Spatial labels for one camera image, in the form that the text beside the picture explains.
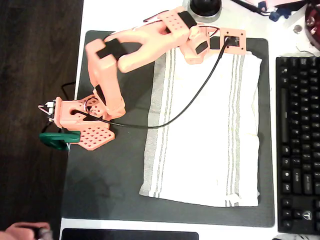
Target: keyboard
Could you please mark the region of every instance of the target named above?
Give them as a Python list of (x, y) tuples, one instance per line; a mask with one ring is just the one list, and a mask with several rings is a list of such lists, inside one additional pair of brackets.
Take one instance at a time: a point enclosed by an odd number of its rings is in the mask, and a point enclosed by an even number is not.
[(320, 58), (276, 59), (277, 203), (282, 233), (320, 235)]

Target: black desk mat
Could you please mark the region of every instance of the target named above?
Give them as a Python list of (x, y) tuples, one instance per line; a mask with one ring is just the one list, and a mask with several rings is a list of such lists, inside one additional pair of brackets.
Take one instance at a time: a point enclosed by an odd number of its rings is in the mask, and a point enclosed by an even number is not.
[[(85, 43), (110, 32), (89, 31)], [(128, 43), (131, 51), (139, 45)], [(262, 59), (259, 89), (259, 160), (257, 207), (209, 207), (139, 195), (143, 183), (147, 130), (112, 127), (115, 140), (94, 151), (72, 145), (62, 203), (62, 217), (272, 227), (275, 224), (271, 152), (268, 42), (248, 38), (247, 49)], [(126, 114), (117, 122), (146, 125), (153, 85), (154, 63), (118, 73)], [(92, 94), (87, 58), (83, 54), (78, 99)]]

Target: white towel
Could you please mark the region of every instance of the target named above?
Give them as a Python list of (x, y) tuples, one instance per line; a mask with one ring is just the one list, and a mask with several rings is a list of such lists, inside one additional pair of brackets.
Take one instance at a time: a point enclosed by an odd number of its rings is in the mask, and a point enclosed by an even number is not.
[[(148, 125), (174, 118), (206, 80), (218, 54), (189, 65), (179, 49), (155, 62)], [(225, 53), (194, 103), (148, 130), (139, 194), (213, 207), (258, 205), (261, 60)]]

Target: dark wood surface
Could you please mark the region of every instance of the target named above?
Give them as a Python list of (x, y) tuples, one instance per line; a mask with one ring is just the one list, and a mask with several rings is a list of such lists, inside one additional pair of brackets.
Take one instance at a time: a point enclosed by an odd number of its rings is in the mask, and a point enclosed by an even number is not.
[(47, 116), (37, 106), (76, 78), (82, 7), (83, 0), (0, 1), (1, 230), (46, 221), (59, 238), (68, 153), (40, 142)]

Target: green object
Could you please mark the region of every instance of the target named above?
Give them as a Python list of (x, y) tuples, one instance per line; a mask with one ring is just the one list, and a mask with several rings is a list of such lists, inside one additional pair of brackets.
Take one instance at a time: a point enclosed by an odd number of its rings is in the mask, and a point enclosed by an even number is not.
[(80, 142), (80, 131), (68, 131), (67, 133), (44, 132), (39, 134), (41, 142), (48, 147), (57, 150), (68, 150), (67, 143)]

